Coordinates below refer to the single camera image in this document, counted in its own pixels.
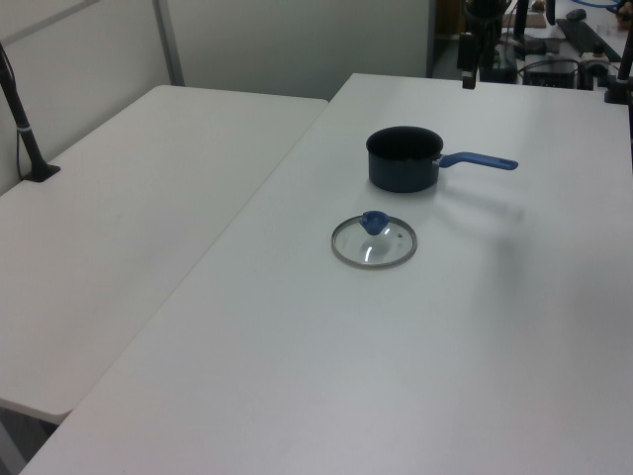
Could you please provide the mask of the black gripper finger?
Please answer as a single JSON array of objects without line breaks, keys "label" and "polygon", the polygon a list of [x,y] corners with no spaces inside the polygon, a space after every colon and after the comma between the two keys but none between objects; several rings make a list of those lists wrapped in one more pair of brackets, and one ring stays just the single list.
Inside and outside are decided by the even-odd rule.
[{"label": "black gripper finger", "polygon": [[493,81],[497,72],[498,29],[486,29],[479,37],[478,67],[482,81]]},{"label": "black gripper finger", "polygon": [[462,87],[473,90],[478,70],[478,44],[476,37],[470,33],[460,35],[457,67],[462,71]]}]

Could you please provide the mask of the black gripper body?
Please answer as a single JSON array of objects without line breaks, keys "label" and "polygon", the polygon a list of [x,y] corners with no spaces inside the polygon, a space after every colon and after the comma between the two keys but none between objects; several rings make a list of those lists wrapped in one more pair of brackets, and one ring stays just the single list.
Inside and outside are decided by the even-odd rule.
[{"label": "black gripper body", "polygon": [[465,0],[464,17],[468,32],[480,37],[498,38],[508,5],[509,2],[504,0]]}]

